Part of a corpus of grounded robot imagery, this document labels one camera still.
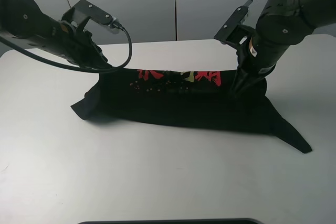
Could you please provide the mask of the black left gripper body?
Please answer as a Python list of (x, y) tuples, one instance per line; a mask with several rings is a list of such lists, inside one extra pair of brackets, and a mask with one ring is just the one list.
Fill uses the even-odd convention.
[(91, 39), (92, 34), (65, 21), (52, 22), (51, 53), (69, 63), (91, 69), (111, 69), (102, 50)]

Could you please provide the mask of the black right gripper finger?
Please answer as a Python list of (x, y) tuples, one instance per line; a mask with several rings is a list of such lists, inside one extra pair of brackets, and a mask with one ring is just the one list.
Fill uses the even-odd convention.
[(229, 95), (232, 98), (240, 96), (240, 94), (245, 90), (248, 82), (247, 73), (236, 73), (231, 88), (229, 90)]

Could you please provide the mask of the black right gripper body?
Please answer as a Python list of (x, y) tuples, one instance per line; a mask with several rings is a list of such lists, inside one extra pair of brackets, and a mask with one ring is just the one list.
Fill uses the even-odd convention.
[(267, 75), (273, 72), (272, 66), (259, 67), (256, 57), (250, 52), (251, 37), (248, 37), (237, 49), (238, 67), (232, 84), (233, 88), (249, 88), (261, 82)]

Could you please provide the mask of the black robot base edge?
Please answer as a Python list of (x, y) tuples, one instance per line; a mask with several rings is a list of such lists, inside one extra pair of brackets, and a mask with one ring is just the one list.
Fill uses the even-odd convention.
[(137, 220), (137, 221), (84, 221), (80, 224), (260, 224), (250, 218), (190, 219), (190, 220)]

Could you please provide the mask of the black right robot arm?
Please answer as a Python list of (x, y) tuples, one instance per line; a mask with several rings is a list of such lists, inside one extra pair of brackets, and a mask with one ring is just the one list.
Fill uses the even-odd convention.
[(290, 46), (334, 23), (335, 0), (268, 0), (255, 28), (236, 21), (227, 40), (238, 56), (232, 94), (241, 95), (263, 80)]

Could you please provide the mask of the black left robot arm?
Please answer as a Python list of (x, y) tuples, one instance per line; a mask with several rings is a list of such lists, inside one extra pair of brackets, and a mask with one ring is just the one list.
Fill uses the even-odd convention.
[(109, 26), (114, 18), (87, 0), (80, 0), (61, 20), (44, 14), (34, 0), (1, 0), (2, 36), (21, 40), (82, 68), (109, 69), (102, 49), (86, 28), (89, 20)]

